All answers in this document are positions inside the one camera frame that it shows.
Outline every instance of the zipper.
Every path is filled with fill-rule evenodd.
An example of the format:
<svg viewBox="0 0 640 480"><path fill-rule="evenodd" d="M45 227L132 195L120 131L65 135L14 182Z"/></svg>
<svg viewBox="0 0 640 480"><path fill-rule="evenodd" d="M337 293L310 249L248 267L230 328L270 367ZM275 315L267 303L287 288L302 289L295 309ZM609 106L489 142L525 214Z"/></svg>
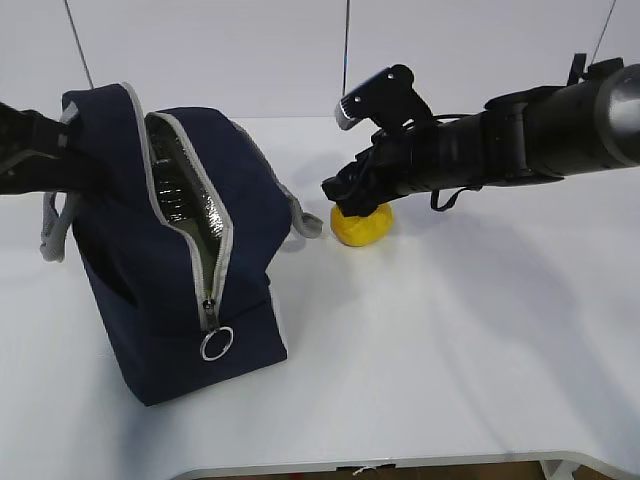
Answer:
<svg viewBox="0 0 640 480"><path fill-rule="evenodd" d="M154 196L169 226L190 245L200 326L211 332L220 328L218 315L229 263L231 219L177 119L152 113L146 124L154 168L162 162L173 164L173 171L158 171L164 179L154 175Z"/></svg>
<svg viewBox="0 0 640 480"><path fill-rule="evenodd" d="M215 255L216 258L213 265L213 272L210 276L211 282L208 285L209 288L207 289L205 285L205 272L203 269L203 263L198 243L188 232L184 231L181 228L177 228L174 224L172 224L167 219L167 217L165 217L165 214L163 213L160 206L152 163L152 161L157 161L158 158L155 156L155 152L147 135L147 128L140 100L138 99L138 96L136 95L131 85L123 82L121 86L129 94L136 118L138 135L140 137L139 139L143 166L147 183L147 191L149 193L149 202L151 204L151 208L153 209L158 221L162 225L165 225L178 232L185 239L185 242L187 243L187 246L189 248L195 290L194 293L197 300L200 329L203 332L206 332L200 345L200 354L206 361L217 360L229 350L233 343L233 329L229 326L221 326L219 321L220 303L224 292L224 283L227 275L227 269L229 267L231 248L233 245L233 223L231 221L231 217L229 216L229 213L222 203L218 192L215 190L215 187L211 183L211 180L209 179L204 166L198 158L198 155L196 154L195 149L180 122L172 115L163 113L149 114L147 117L148 119L162 120L166 122L173 130L173 138L177 140L177 143L180 146L180 151L184 155L184 158L182 158L182 160L185 160L185 162L183 162L184 164L180 166L190 167L186 168L186 171L193 175L191 187L197 187L201 190L199 198L200 200L204 200L204 205L201 204L199 206L204 207L204 216L207 216L209 219L212 219L215 216L218 220L218 223L216 224L216 231L220 234L220 242L217 249L217 255ZM191 194L195 193L190 188L186 188L186 190L188 190ZM202 221L203 212L201 211L199 213L200 214L196 215L196 217L198 217L198 219ZM226 345L216 356L209 357L206 353L206 347L209 340L215 334L225 331L228 335Z"/></svg>

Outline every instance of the metal ring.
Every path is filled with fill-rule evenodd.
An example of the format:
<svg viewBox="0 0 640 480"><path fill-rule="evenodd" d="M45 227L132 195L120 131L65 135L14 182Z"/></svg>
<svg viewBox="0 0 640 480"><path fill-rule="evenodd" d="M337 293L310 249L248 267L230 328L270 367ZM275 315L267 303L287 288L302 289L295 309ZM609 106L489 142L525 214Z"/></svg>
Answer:
<svg viewBox="0 0 640 480"><path fill-rule="evenodd" d="M218 355L216 355L215 357L210 357L209 355L207 355L207 345L209 343L209 340L211 340L216 333L219 333L222 331L229 332L229 341L227 342L227 344L224 346L224 348ZM215 330L211 330L209 333L207 333L207 336L204 337L204 339L202 339L202 343L200 344L200 356L202 357L203 360L207 362L213 362L223 357L224 354L229 351L232 344L233 344L233 329L231 327L216 328Z"/></svg>

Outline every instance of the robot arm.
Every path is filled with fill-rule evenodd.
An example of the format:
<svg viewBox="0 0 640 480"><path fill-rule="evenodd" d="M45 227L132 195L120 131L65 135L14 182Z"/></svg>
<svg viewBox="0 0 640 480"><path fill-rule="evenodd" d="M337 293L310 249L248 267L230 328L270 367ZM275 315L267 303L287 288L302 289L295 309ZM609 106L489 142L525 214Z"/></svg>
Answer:
<svg viewBox="0 0 640 480"><path fill-rule="evenodd" d="M387 68L338 105L342 129L370 118L380 130L322 188L344 216L365 217L412 193L431 192L432 208L443 211L463 190L640 165L640 65L616 58L584 72L585 63L576 54L565 86L494 98L475 115L443 116L413 90L407 67ZM451 188L461 190L439 206L440 191Z"/></svg>

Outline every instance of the zipper pull ring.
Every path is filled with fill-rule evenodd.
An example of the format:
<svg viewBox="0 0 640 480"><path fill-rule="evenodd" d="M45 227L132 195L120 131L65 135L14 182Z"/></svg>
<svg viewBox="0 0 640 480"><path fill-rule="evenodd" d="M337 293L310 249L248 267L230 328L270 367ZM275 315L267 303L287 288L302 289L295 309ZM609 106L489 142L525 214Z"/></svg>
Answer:
<svg viewBox="0 0 640 480"><path fill-rule="evenodd" d="M202 339L202 343L200 344L200 356L206 362L213 362L215 360L218 360L219 358L222 358L225 353L227 353L231 348L231 345L233 344L233 329L227 326L220 326L220 319L216 315L215 303L213 302L213 300L208 298L202 303L202 306L204 307L204 312L207 316L207 325L209 326L209 332L205 335L205 337ZM207 345L216 334L222 332L227 332L228 334L229 338L227 340L227 343L224 347L222 347L220 353L214 355L213 357L210 357L207 354Z"/></svg>

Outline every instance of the wire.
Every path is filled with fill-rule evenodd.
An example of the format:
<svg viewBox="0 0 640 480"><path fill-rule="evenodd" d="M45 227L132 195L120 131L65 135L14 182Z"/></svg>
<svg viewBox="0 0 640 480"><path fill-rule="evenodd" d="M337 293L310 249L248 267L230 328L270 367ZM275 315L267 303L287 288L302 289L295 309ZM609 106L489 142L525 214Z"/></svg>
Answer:
<svg viewBox="0 0 640 480"><path fill-rule="evenodd" d="M598 50L600 50L600 44L602 43L602 39L604 38L604 34L607 31L607 27L609 26L609 20L611 20L611 14L613 13L613 9L616 7L616 2L618 0L613 0L611 2L611 8L609 8L609 14L607 15L607 19L604 21L604 26L602 27L602 31L600 32L600 38L598 38L598 43L596 44L596 48L593 51L593 57L591 57L591 64L596 61L596 55L598 55Z"/></svg>
<svg viewBox="0 0 640 480"><path fill-rule="evenodd" d="M457 120L459 118L470 117L470 113L447 113L445 115L436 115L436 120Z"/></svg>

